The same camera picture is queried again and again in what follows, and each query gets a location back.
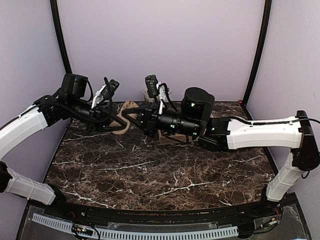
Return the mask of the wooden compartment tray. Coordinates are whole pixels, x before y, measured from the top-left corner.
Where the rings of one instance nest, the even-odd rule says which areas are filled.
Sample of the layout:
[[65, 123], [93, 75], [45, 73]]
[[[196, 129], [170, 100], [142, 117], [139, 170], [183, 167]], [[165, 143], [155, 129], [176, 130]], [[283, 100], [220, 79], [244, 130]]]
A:
[[191, 142], [190, 138], [186, 135], [178, 133], [164, 133], [160, 130], [158, 131], [158, 141], [160, 145], [188, 144]]

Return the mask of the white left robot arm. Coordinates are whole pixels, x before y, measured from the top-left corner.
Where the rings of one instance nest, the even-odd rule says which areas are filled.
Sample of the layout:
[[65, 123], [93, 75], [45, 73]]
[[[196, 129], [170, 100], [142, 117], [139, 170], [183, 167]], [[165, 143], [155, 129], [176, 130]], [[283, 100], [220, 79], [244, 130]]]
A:
[[[120, 84], [114, 79], [104, 78], [103, 81], [100, 89], [97, 92], [91, 90], [89, 99], [85, 100], [86, 89], [92, 88], [89, 79], [83, 75], [65, 74], [55, 93], [35, 100], [0, 128], [0, 157], [5, 158], [35, 134], [67, 119], [82, 122], [87, 131], [114, 131], [109, 126], [116, 117], [112, 100]], [[51, 205], [51, 210], [60, 218], [67, 218], [71, 213], [70, 206], [64, 202], [65, 197], [57, 187], [20, 174], [4, 161], [0, 162], [0, 191]]]

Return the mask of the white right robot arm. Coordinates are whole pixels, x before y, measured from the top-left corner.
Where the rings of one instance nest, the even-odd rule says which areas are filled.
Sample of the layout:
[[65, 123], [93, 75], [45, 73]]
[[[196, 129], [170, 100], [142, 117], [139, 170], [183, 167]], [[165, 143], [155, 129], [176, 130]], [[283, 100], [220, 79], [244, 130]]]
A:
[[163, 101], [123, 110], [121, 115], [153, 137], [157, 131], [197, 139], [211, 152], [228, 152], [253, 147], [285, 147], [290, 152], [274, 179], [267, 184], [255, 213], [266, 217], [285, 193], [320, 164], [320, 152], [310, 122], [303, 110], [295, 116], [274, 120], [245, 120], [237, 116], [212, 117], [215, 97], [198, 88], [188, 88], [180, 111], [163, 109]]

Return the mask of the coral pattern ceramic mug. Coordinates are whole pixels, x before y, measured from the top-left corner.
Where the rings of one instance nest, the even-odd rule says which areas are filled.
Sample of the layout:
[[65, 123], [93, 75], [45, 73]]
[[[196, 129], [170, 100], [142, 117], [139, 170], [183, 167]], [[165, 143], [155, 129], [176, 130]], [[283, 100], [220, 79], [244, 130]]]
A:
[[146, 103], [152, 103], [154, 101], [152, 97], [149, 97], [148, 90], [146, 88], [143, 90], [143, 96]]

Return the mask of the green circuit board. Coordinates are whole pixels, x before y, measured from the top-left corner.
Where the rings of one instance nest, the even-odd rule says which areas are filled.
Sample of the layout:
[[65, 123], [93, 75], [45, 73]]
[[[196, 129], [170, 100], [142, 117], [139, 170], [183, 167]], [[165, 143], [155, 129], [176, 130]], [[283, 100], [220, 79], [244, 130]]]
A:
[[79, 225], [79, 224], [73, 224], [71, 226], [71, 232], [77, 236], [92, 236], [93, 235], [93, 231], [90, 228], [87, 228], [86, 226]]

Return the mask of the black left corner post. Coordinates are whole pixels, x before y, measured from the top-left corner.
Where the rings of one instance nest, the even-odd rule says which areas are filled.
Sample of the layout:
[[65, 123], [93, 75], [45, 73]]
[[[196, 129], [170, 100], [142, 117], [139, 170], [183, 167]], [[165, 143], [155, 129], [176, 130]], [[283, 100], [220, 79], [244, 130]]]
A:
[[74, 68], [67, 45], [66, 33], [64, 30], [63, 18], [61, 16], [60, 3], [58, 0], [50, 0], [50, 11], [53, 21], [55, 37], [58, 45], [58, 51], [62, 60], [62, 65], [66, 74], [74, 74]]

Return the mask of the black corner post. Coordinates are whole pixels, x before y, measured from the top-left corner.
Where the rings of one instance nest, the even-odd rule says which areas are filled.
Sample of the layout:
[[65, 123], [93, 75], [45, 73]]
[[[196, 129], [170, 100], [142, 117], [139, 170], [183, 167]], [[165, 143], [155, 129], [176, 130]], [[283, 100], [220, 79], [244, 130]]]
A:
[[248, 78], [247, 86], [241, 101], [241, 105], [243, 108], [247, 108], [247, 105], [249, 103], [251, 93], [254, 88], [255, 80], [258, 74], [258, 69], [260, 66], [264, 46], [265, 46], [265, 41], [266, 41], [266, 36], [267, 36], [267, 31], [268, 31], [268, 26], [269, 26], [269, 20], [270, 20], [270, 15], [271, 15], [271, 8], [272, 8], [272, 0], [265, 0], [264, 1], [264, 8], [263, 8], [263, 14], [262, 14], [262, 20], [261, 20], [261, 26], [260, 26], [260, 31], [259, 31], [259, 36], [258, 36], [258, 41], [257, 41], [257, 46], [256, 46], [256, 51], [250, 71], [250, 75]]
[[50, 11], [53, 21], [55, 37], [58, 45], [58, 51], [62, 60], [62, 65], [66, 74], [74, 74], [74, 68], [67, 45], [66, 33], [64, 30], [63, 18], [61, 16], [60, 3], [58, 0], [50, 0]]

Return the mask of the black front table rail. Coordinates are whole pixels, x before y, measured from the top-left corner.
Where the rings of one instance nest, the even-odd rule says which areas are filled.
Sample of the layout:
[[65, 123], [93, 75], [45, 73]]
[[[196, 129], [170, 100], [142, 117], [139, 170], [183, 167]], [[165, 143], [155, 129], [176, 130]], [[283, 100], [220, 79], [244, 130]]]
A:
[[260, 201], [241, 205], [218, 207], [198, 210], [172, 210], [172, 211], [140, 211], [111, 209], [93, 206], [85, 206], [67, 202], [64, 212], [53, 209], [50, 206], [30, 200], [29, 206], [40, 208], [44, 214], [76, 220], [82, 223], [105, 225], [109, 222], [130, 224], [180, 224], [180, 223], [204, 223], [216, 221], [219, 224], [245, 223], [260, 217], [269, 217], [275, 213], [270, 210], [264, 214], [257, 213], [262, 206]]

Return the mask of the black right corner post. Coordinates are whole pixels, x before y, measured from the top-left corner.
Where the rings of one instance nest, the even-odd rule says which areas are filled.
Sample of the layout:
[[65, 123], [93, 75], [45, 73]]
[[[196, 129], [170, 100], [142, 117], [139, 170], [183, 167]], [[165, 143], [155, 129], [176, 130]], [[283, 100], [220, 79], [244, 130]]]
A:
[[263, 14], [262, 14], [262, 20], [261, 20], [261, 26], [260, 26], [260, 31], [259, 31], [259, 36], [258, 36], [258, 41], [257, 41], [257, 46], [256, 46], [256, 51], [250, 71], [250, 75], [248, 78], [247, 86], [241, 101], [241, 105], [243, 108], [247, 108], [247, 105], [249, 103], [251, 93], [254, 88], [255, 80], [258, 74], [258, 69], [260, 66], [264, 46], [265, 46], [265, 41], [266, 41], [266, 36], [267, 36], [267, 31], [268, 31], [268, 26], [269, 26], [269, 20], [270, 20], [270, 15], [271, 15], [271, 8], [272, 8], [272, 0], [265, 0], [264, 1], [264, 8], [263, 8]]

